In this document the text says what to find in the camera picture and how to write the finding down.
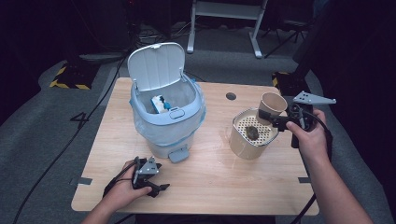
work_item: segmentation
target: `wrist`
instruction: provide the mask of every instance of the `wrist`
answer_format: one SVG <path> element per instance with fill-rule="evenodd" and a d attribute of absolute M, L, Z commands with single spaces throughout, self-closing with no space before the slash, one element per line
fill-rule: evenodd
<path fill-rule="evenodd" d="M 318 154 L 305 158 L 309 169 L 322 168 L 331 165 L 327 154 Z"/>
<path fill-rule="evenodd" d="M 114 207 L 112 202 L 108 202 L 106 197 L 97 205 L 100 212 L 104 215 L 111 216 L 117 212 L 118 208 Z"/>

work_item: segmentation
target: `metal bracket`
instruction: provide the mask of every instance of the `metal bracket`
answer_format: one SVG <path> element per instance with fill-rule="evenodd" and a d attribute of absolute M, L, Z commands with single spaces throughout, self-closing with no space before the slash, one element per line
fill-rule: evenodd
<path fill-rule="evenodd" d="M 157 168 L 154 157 L 151 157 L 139 170 L 140 175 L 156 175 L 160 171 Z"/>
<path fill-rule="evenodd" d="M 296 97 L 294 97 L 293 102 L 305 105 L 333 105 L 337 103 L 335 99 L 316 96 L 304 91 L 300 92 Z"/>

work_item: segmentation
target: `power cord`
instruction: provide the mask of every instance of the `power cord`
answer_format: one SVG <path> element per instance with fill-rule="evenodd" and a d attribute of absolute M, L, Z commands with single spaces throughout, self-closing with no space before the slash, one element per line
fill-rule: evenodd
<path fill-rule="evenodd" d="M 141 30 L 140 35 L 137 37 L 138 40 L 136 41 L 136 43 L 137 45 L 139 45 L 139 47 L 145 47 L 152 44 L 162 43 L 164 41 L 176 40 L 183 35 L 190 34 L 190 32 L 185 31 L 185 29 L 188 28 L 190 24 L 191 22 L 187 22 L 181 28 L 174 28 L 172 34 L 170 34 L 170 38 L 166 37 L 165 35 L 158 34 L 153 29 Z M 154 41 L 145 42 L 142 41 L 142 39 L 154 39 Z"/>
<path fill-rule="evenodd" d="M 93 114 L 93 112 L 99 107 L 99 105 L 104 101 L 104 99 L 106 98 L 107 94 L 109 93 L 109 91 L 111 90 L 111 87 L 114 84 L 114 81 L 117 77 L 117 75 L 120 72 L 120 67 L 122 65 L 122 63 L 125 61 L 126 57 L 124 57 L 122 60 L 120 60 L 119 64 L 117 65 L 117 71 L 116 74 L 114 75 L 110 86 L 108 87 L 106 93 L 104 94 L 104 96 L 102 97 L 102 99 L 99 101 L 98 104 L 96 104 L 95 108 L 91 111 L 91 113 L 89 114 L 89 116 L 87 117 L 86 120 L 88 120 L 91 115 Z M 61 152 L 55 157 L 55 159 L 51 162 L 51 164 L 49 165 L 49 167 L 47 167 L 47 169 L 44 171 L 44 173 L 37 179 L 37 181 L 35 182 L 35 184 L 32 186 L 32 188 L 30 189 L 29 193 L 26 195 L 26 197 L 24 198 L 20 208 L 18 209 L 18 212 L 16 214 L 16 216 L 14 217 L 14 221 L 13 223 L 16 224 L 18 221 L 18 218 L 21 214 L 21 211 L 23 209 L 23 207 L 25 206 L 26 202 L 28 201 L 28 199 L 30 198 L 30 196 L 32 195 L 32 193 L 35 191 L 35 188 L 38 186 L 38 184 L 41 182 L 41 180 L 44 178 L 44 176 L 47 174 L 47 172 L 50 170 L 50 168 L 52 168 L 52 166 L 55 164 L 55 162 L 57 160 L 59 160 L 59 158 L 64 154 L 64 152 L 68 149 L 68 147 L 72 144 L 72 142 L 74 141 L 74 139 L 78 136 L 79 132 L 81 131 L 81 129 L 84 127 L 86 121 L 81 122 L 81 125 L 78 127 L 77 131 L 73 134 L 73 136 L 70 138 L 70 140 L 67 142 L 67 144 L 64 146 L 64 148 L 61 150 Z"/>
<path fill-rule="evenodd" d="M 134 214 L 129 214 L 128 216 L 123 217 L 122 219 L 120 219 L 119 221 L 115 222 L 114 224 L 121 224 L 123 221 L 125 221 L 126 219 L 128 219 L 128 218 L 130 218 L 132 216 L 134 216 Z"/>
<path fill-rule="evenodd" d="M 198 77 L 198 76 L 194 75 L 193 73 L 187 72 L 186 70 L 184 70 L 184 73 L 185 73 L 186 75 L 188 75 L 188 76 L 197 77 L 197 78 L 199 78 L 199 79 L 200 79 L 201 81 L 203 81 L 203 82 L 207 82 L 207 81 L 204 80 L 203 78 Z"/>

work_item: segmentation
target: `paper cup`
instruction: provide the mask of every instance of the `paper cup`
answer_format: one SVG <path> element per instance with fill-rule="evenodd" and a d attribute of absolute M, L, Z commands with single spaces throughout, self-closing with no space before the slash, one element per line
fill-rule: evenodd
<path fill-rule="evenodd" d="M 262 95 L 259 109 L 270 113 L 271 115 L 280 115 L 288 107 L 285 98 L 275 92 L 265 92 Z M 259 118 L 259 113 L 256 114 L 257 121 L 262 125 L 270 125 L 271 122 L 266 119 Z"/>

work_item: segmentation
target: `trash can lid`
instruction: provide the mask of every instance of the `trash can lid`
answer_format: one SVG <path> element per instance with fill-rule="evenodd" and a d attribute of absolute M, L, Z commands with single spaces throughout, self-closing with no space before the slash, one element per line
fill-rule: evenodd
<path fill-rule="evenodd" d="M 179 44 L 150 45 L 129 56 L 129 76 L 140 91 L 156 90 L 179 81 L 184 62 L 184 49 Z"/>

